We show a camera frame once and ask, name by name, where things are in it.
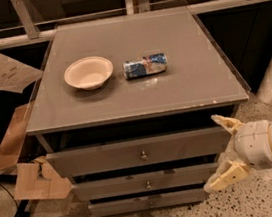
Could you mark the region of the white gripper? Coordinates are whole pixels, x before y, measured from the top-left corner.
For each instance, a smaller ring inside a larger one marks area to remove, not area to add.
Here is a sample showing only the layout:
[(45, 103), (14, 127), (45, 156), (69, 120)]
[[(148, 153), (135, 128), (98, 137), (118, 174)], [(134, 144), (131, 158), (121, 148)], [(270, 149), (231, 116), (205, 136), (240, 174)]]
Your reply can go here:
[(244, 162), (229, 159), (223, 161), (203, 186), (206, 192), (221, 191), (247, 178), (251, 171), (249, 165), (258, 170), (272, 168), (272, 146), (270, 146), (270, 122), (268, 120), (244, 124), (238, 119), (217, 114), (212, 115), (211, 119), (231, 135), (236, 134), (233, 149)]

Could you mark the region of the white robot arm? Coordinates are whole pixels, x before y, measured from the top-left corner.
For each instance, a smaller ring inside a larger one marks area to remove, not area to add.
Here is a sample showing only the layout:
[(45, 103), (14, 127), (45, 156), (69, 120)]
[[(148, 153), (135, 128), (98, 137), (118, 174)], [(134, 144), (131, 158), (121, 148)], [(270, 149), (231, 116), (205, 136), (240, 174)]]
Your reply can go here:
[[(272, 58), (256, 97), (264, 103), (272, 100)], [(218, 192), (240, 182), (249, 176), (252, 169), (272, 168), (272, 122), (242, 123), (238, 119), (216, 114), (211, 119), (232, 135), (232, 150), (222, 154), (217, 172), (204, 185), (206, 192)]]

